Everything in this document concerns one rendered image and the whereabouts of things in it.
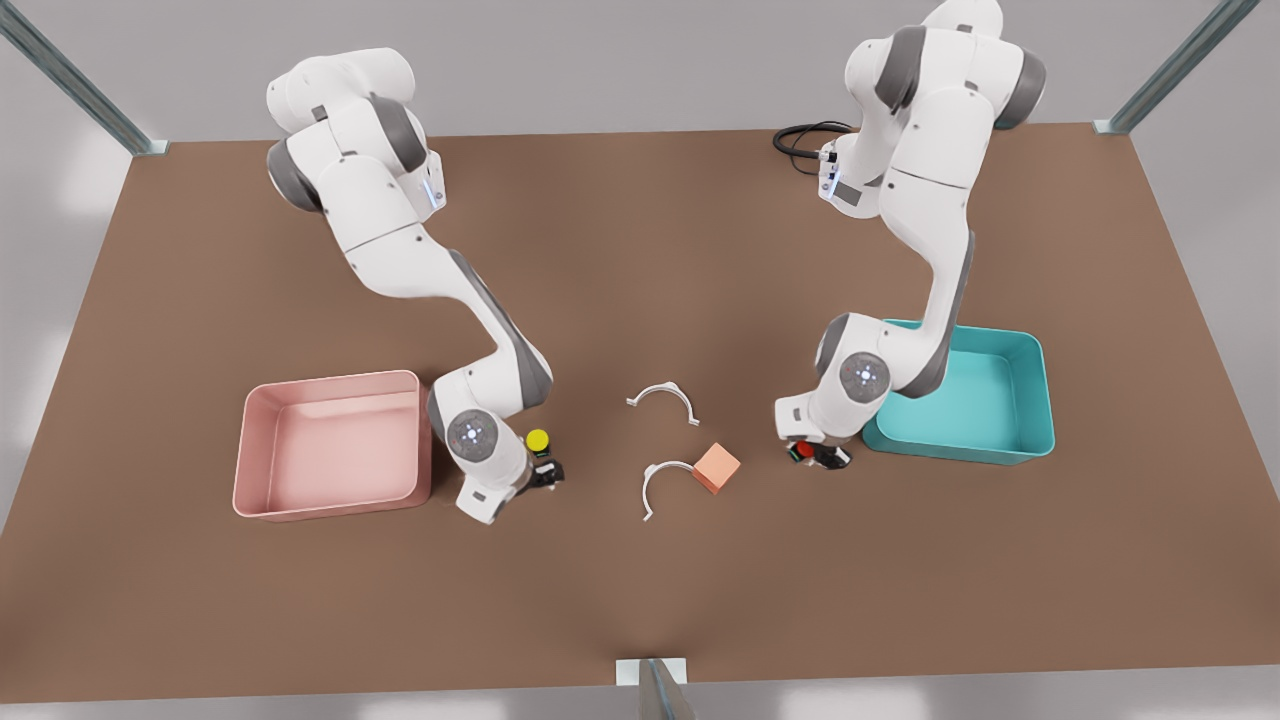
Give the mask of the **blue storage box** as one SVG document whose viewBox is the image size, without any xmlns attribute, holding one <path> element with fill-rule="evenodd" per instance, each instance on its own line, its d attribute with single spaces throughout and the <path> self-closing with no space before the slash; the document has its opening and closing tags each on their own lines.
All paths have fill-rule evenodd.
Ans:
<svg viewBox="0 0 1280 720">
<path fill-rule="evenodd" d="M 1041 342 L 1020 331 L 957 325 L 940 387 L 922 398 L 890 395 L 861 437 L 877 452 L 1004 466 L 1051 454 Z"/>
</svg>

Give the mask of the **pink storage box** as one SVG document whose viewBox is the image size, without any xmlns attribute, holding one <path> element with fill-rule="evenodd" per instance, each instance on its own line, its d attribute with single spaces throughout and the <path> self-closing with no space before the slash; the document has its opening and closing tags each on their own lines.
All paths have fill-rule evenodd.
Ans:
<svg viewBox="0 0 1280 720">
<path fill-rule="evenodd" d="M 232 507 L 242 518 L 298 521 L 425 503 L 433 486 L 425 401 L 408 370 L 253 388 Z"/>
</svg>

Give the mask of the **orange cube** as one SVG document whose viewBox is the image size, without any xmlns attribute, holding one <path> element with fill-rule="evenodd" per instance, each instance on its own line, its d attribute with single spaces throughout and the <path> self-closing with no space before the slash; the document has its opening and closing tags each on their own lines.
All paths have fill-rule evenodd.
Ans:
<svg viewBox="0 0 1280 720">
<path fill-rule="evenodd" d="M 691 474 L 710 493 L 718 495 L 741 462 L 719 443 L 713 443 L 692 465 Z"/>
</svg>

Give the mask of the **silver frame post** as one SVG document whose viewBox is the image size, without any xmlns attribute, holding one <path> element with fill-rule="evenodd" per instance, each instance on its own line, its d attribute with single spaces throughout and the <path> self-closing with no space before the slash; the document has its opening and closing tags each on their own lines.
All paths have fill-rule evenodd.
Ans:
<svg viewBox="0 0 1280 720">
<path fill-rule="evenodd" d="M 1093 120 L 1102 136 L 1130 135 L 1263 0 L 1220 0 L 1212 12 L 1110 117 Z"/>
<path fill-rule="evenodd" d="M 0 36 L 64 92 L 134 158 L 168 152 L 169 142 L 150 138 L 52 41 L 12 3 L 0 0 Z"/>
<path fill-rule="evenodd" d="M 684 657 L 614 661 L 614 684 L 637 688 L 639 720 L 698 720 L 684 693 L 687 683 Z"/>
</svg>

